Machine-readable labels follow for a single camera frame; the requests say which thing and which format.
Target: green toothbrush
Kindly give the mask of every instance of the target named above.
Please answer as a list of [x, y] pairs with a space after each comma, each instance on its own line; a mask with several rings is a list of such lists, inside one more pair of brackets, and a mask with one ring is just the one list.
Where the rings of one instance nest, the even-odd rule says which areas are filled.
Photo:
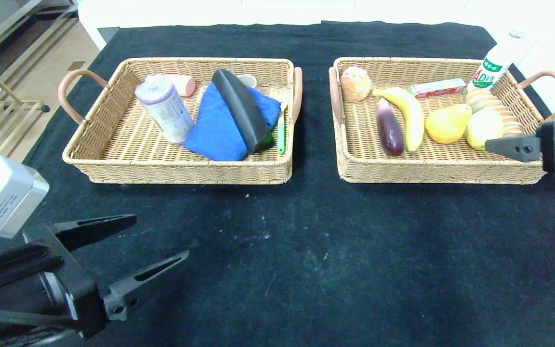
[[277, 152], [279, 154], [286, 153], [286, 123], [284, 122], [284, 109], [286, 103], [280, 103], [280, 114], [277, 120]]

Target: white cup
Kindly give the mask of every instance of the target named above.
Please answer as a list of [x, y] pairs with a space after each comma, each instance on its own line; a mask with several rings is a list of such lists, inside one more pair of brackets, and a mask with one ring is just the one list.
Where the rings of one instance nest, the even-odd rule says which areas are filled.
[[243, 75], [237, 75], [237, 78], [244, 85], [251, 88], [256, 88], [256, 77], [250, 75], [249, 73], [244, 73]]

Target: green label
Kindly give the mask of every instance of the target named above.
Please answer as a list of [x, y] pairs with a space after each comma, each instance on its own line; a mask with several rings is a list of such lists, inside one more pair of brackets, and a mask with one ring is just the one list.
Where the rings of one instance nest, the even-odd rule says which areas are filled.
[[483, 67], [485, 70], [490, 72], [498, 72], [502, 68], [502, 66], [494, 64], [493, 62], [487, 60], [487, 58], [483, 61]]
[[499, 72], [500, 69], [502, 69], [502, 66], [496, 65], [485, 58], [482, 66], [472, 76], [472, 84], [478, 88], [491, 86], [494, 83], [495, 72]]

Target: banana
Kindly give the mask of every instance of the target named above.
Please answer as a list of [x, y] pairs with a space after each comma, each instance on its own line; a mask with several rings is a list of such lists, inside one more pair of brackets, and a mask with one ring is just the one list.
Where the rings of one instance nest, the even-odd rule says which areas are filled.
[[372, 95], [384, 97], [401, 110], [406, 121], [406, 149], [409, 152], [416, 151], [423, 141], [425, 130], [423, 108], [419, 101], [407, 90], [398, 87], [374, 89]]

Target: wicker basket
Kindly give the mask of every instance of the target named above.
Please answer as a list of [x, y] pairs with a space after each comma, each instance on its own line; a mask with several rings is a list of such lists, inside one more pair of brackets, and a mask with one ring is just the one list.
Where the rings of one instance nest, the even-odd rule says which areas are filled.
[[[183, 97], [194, 121], [205, 89], [218, 68], [251, 73], [257, 88], [267, 96], [287, 103], [286, 152], [277, 147], [251, 154], [245, 160], [220, 162], [169, 143], [134, 96], [136, 86], [154, 73], [191, 75], [196, 90]], [[86, 117], [66, 101], [70, 82], [89, 75], [104, 89]], [[283, 184], [292, 175], [293, 130], [302, 96], [302, 72], [286, 59], [238, 58], [138, 58], [127, 59], [110, 81], [87, 70], [75, 70], [59, 86], [62, 107], [79, 123], [66, 146], [63, 159], [75, 165], [91, 182], [101, 184]]]
[[[388, 57], [342, 57], [330, 68], [333, 127], [340, 177], [350, 183], [454, 183], [533, 184], [545, 173], [542, 161], [519, 162], [469, 147], [463, 136], [456, 143], [441, 145], [425, 134], [416, 152], [392, 157], [385, 154], [376, 128], [377, 98], [368, 96], [358, 103], [343, 103], [339, 76], [348, 67], [365, 68], [375, 88], [461, 78], [468, 81], [481, 61], [469, 59], [427, 59]], [[506, 72], [491, 92], [518, 116], [524, 132], [532, 134], [543, 121], [522, 90], [531, 80], [517, 84]], [[463, 104], [465, 90], [419, 99], [427, 117], [430, 110]], [[392, 105], [401, 127], [404, 120]]]

